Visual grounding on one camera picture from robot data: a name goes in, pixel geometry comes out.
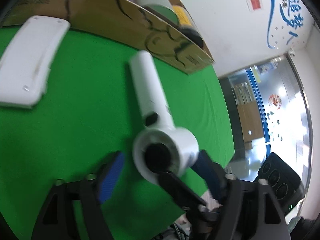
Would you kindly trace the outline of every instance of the white hair dryer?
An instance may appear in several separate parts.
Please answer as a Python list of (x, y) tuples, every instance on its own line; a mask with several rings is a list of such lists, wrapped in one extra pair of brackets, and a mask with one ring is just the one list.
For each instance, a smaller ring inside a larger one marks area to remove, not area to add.
[(189, 130), (174, 126), (152, 56), (139, 51), (130, 59), (130, 70), (146, 127), (135, 139), (134, 163), (153, 184), (158, 184), (160, 171), (169, 170), (179, 177), (198, 159), (198, 142)]

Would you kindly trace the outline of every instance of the cardboard box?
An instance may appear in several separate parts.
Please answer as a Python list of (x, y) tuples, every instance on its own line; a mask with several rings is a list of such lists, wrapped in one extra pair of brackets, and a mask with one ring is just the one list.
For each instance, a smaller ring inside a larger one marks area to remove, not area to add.
[[(179, 0), (170, 2), (182, 5)], [(147, 50), (188, 74), (213, 63), (206, 46), (199, 48), (165, 21), (128, 0), (20, 0), (4, 26), (22, 25), (33, 15), (66, 19), (74, 29)]]

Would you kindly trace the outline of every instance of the yellow label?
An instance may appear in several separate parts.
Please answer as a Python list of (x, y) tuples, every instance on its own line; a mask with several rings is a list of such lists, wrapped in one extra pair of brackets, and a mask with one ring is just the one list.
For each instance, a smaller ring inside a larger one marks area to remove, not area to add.
[(184, 9), (181, 6), (174, 5), (173, 10), (176, 13), (176, 15), (178, 16), (180, 25), (189, 25), (192, 27), (192, 24), (187, 16), (187, 14), (185, 13)]

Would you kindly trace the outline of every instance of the green table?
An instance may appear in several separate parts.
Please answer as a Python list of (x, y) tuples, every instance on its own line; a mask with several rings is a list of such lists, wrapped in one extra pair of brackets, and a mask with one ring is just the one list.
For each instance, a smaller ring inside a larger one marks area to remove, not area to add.
[[(17, 30), (0, 30), (0, 55)], [(116, 240), (148, 240), (182, 214), (167, 193), (140, 176), (132, 161), (133, 140), (143, 129), (127, 63), (135, 52), (109, 39), (69, 31), (38, 105), (32, 110), (0, 108), (0, 211), (20, 240), (31, 238), (55, 179), (82, 179), (116, 150), (126, 153), (126, 162), (112, 199), (102, 206)], [(200, 148), (224, 167), (234, 147), (213, 68), (188, 76), (160, 60), (155, 63), (175, 124), (189, 129)], [(203, 180), (191, 169), (182, 179), (197, 194), (205, 192)]]

